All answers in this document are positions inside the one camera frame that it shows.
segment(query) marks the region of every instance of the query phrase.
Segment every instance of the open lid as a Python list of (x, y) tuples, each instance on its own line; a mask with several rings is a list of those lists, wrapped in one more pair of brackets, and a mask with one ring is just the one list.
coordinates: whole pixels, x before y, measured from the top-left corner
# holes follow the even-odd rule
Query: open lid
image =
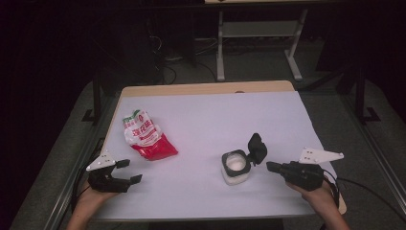
[(254, 133), (251, 140), (248, 142), (248, 160), (254, 163), (254, 166), (259, 165), (268, 153), (268, 149), (265, 144), (262, 143), (262, 139), (259, 134)]

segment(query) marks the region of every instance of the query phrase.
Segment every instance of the hand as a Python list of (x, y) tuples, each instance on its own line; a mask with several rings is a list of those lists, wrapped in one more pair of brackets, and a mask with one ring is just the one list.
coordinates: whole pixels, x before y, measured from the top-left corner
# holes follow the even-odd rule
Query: hand
[(87, 181), (83, 183), (82, 190), (67, 230), (86, 229), (90, 218), (103, 206), (105, 201), (118, 195), (118, 193), (101, 193), (93, 190)]
[(327, 229), (350, 229), (335, 205), (331, 189), (327, 182), (323, 181), (321, 188), (311, 192), (288, 182), (286, 182), (286, 185), (302, 194), (302, 198), (306, 200), (314, 211), (325, 221)]

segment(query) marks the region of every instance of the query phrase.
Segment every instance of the white paper sheet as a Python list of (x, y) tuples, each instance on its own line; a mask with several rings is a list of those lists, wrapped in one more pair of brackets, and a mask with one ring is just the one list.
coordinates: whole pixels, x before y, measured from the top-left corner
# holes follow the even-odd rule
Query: white paper sheet
[[(146, 161), (124, 139), (122, 118), (135, 109), (148, 112), (179, 153)], [(122, 98), (103, 150), (130, 165), (113, 176), (143, 174), (100, 209), (96, 219), (175, 220), (285, 217), (313, 214), (267, 161), (298, 161), (304, 147), (323, 147), (297, 92)], [(221, 174), (221, 155), (248, 152), (257, 132), (268, 148), (247, 181), (229, 186)], [(335, 175), (329, 163), (322, 167)]]

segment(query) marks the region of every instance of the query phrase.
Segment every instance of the chip bag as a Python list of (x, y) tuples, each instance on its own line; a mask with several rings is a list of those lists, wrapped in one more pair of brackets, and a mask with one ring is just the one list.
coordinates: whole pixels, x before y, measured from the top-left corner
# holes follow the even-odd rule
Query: chip bag
[(135, 110), (123, 118), (126, 142), (147, 160), (160, 160), (178, 153), (161, 128), (155, 125), (144, 110)]

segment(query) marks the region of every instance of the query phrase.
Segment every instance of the white plastic part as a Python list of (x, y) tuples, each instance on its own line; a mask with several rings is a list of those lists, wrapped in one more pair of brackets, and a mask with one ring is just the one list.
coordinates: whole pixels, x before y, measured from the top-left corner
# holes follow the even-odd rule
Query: white plastic part
[(304, 148), (299, 163), (316, 165), (323, 162), (329, 162), (343, 158), (344, 154), (342, 152), (337, 153), (320, 149)]
[[(246, 164), (249, 164), (249, 162), (247, 163), (246, 159), (239, 154), (231, 154), (227, 157), (227, 160), (226, 160), (226, 166), (230, 170), (233, 170), (236, 172), (242, 171), (245, 168)], [(228, 185), (236, 185), (236, 184), (244, 182), (245, 180), (248, 179), (248, 174), (249, 174), (249, 172), (247, 172), (247, 173), (239, 174), (237, 176), (229, 176), (226, 173), (224, 168), (221, 169), (221, 172), (223, 174), (224, 180), (226, 181), (226, 183)]]
[(96, 158), (95, 161), (93, 161), (87, 168), (86, 170), (93, 171), (93, 170), (98, 170), (102, 169), (105, 167), (113, 166), (116, 164), (116, 161), (111, 157), (110, 152), (106, 150), (104, 153), (102, 153), (98, 158)]

